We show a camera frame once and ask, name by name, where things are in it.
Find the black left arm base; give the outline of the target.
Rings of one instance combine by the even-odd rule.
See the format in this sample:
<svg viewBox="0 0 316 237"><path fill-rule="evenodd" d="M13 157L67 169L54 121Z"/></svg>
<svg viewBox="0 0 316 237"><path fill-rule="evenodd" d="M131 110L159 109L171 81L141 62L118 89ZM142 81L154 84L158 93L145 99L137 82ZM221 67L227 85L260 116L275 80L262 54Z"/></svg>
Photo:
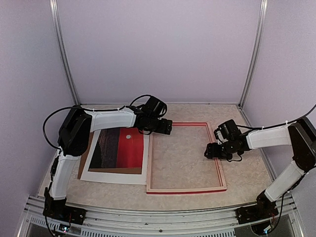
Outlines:
<svg viewBox="0 0 316 237"><path fill-rule="evenodd" d="M55 200L49 193L44 194L43 215L55 220L67 222L70 224L83 225L86 216L86 210L83 208L66 205L66 198Z"/></svg>

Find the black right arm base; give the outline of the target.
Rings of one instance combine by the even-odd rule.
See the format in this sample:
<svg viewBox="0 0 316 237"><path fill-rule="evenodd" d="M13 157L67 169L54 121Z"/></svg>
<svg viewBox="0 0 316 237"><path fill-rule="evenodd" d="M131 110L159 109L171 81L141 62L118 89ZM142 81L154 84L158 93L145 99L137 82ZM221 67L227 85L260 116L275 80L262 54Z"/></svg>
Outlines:
<svg viewBox="0 0 316 237"><path fill-rule="evenodd" d="M264 192L256 198L256 204L246 207L240 207L236 210L236 216L239 224L250 223L263 220L279 214L276 201L270 201Z"/></svg>

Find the wooden picture frame red edge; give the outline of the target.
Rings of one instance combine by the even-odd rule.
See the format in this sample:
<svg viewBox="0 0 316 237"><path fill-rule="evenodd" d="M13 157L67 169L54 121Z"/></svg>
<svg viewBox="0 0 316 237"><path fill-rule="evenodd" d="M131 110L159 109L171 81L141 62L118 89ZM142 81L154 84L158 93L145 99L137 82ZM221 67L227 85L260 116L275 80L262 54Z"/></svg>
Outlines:
<svg viewBox="0 0 316 237"><path fill-rule="evenodd" d="M227 190L219 159L206 159L205 146L214 142L211 126L205 121L175 122L171 135L149 138L146 193L186 195Z"/></svg>

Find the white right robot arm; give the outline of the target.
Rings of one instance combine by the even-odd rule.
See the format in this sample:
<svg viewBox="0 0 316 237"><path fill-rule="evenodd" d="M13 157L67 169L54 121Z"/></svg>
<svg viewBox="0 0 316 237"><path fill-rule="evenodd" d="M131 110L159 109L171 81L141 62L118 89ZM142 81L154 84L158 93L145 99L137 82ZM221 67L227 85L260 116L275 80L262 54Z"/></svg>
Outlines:
<svg viewBox="0 0 316 237"><path fill-rule="evenodd" d="M272 210L271 203L296 186L316 166L316 129L307 117L270 127L250 128L241 132L234 120L227 120L214 131L216 141L205 150L208 159L233 161L233 155L241 156L251 150L262 150L272 158L284 162L274 181L257 197L252 214L263 219Z"/></svg>

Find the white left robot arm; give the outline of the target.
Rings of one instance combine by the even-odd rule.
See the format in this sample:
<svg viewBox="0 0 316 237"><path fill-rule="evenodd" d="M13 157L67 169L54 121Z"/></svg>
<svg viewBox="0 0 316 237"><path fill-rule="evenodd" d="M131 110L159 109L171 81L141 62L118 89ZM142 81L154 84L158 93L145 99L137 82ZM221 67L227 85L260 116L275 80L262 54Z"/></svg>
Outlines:
<svg viewBox="0 0 316 237"><path fill-rule="evenodd" d="M51 181L44 191L47 201L52 201L50 212L63 220L69 215L66 202L67 186L72 169L77 160L86 152L90 133L96 130L111 128L137 128L147 135L159 133L169 135L172 121L164 118L167 105L160 99L148 95L145 104L113 109L88 109L80 105L64 107L68 114L58 131L58 150L51 168Z"/></svg>

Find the red and black photo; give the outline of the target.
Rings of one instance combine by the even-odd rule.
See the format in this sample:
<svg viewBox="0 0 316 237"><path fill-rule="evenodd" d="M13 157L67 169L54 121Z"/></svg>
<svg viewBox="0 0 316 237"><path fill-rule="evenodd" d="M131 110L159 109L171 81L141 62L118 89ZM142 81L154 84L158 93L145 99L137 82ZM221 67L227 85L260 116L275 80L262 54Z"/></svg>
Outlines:
<svg viewBox="0 0 316 237"><path fill-rule="evenodd" d="M144 135L137 128L110 128L100 131L89 170L141 174Z"/></svg>

